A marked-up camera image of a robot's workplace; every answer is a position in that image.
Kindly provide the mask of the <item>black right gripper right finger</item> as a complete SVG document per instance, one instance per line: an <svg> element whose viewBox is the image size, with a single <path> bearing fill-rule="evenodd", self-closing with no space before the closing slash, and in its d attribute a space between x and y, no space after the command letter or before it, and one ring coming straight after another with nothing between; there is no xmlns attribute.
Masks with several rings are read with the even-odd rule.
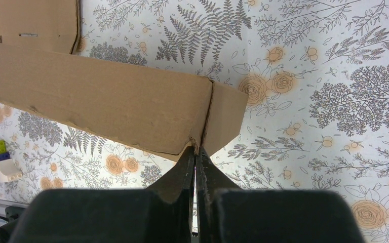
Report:
<svg viewBox="0 0 389 243"><path fill-rule="evenodd" d="M195 158L200 242L363 242L344 199L327 190L243 190Z"/></svg>

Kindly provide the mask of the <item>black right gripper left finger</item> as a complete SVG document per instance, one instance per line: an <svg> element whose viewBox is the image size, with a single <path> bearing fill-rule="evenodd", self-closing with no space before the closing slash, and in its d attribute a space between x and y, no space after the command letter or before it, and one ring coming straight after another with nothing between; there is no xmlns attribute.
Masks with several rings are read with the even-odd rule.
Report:
<svg viewBox="0 0 389 243"><path fill-rule="evenodd" d="M195 152L145 189L50 189L23 212L10 242L190 242Z"/></svg>

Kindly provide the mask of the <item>cardboard box sheet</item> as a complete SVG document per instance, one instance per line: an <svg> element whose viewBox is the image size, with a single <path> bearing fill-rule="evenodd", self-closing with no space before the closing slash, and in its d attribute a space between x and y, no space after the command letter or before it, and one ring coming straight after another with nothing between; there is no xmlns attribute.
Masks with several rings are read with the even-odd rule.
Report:
<svg viewBox="0 0 389 243"><path fill-rule="evenodd" d="M206 76L0 44L0 103L173 161L227 145L247 101Z"/></svg>

